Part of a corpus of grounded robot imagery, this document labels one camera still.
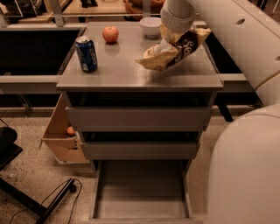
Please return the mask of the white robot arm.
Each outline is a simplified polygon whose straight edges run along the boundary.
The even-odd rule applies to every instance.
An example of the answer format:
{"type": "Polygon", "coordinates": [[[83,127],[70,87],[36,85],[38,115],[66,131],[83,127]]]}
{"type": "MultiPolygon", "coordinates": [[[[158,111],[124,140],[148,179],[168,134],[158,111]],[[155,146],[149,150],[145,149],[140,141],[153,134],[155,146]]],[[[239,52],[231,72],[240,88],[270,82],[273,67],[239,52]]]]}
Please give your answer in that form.
{"type": "Polygon", "coordinates": [[[249,0],[166,0],[164,25],[182,32],[200,16],[239,73],[230,93],[252,92],[262,107],[220,134],[209,168],[207,224],[280,224],[280,27],[249,0]]]}

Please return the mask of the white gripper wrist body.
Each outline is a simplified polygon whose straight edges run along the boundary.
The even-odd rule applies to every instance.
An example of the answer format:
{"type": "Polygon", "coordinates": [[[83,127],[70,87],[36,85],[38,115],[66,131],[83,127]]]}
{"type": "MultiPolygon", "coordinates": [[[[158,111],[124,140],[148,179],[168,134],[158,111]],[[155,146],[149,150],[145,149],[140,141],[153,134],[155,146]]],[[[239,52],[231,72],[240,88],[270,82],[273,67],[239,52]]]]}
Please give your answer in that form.
{"type": "Polygon", "coordinates": [[[162,23],[172,32],[186,32],[195,15],[195,9],[186,0],[165,0],[160,11],[162,23]]]}

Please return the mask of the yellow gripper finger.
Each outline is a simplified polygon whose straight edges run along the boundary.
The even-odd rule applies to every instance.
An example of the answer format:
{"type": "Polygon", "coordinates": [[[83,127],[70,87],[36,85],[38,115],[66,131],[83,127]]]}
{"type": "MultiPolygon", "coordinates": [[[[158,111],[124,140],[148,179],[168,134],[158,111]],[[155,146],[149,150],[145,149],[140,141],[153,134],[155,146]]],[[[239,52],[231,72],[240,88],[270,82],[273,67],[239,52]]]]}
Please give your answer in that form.
{"type": "Polygon", "coordinates": [[[182,32],[171,31],[164,24],[160,25],[160,33],[162,39],[170,44],[176,44],[183,35],[182,32]]]}

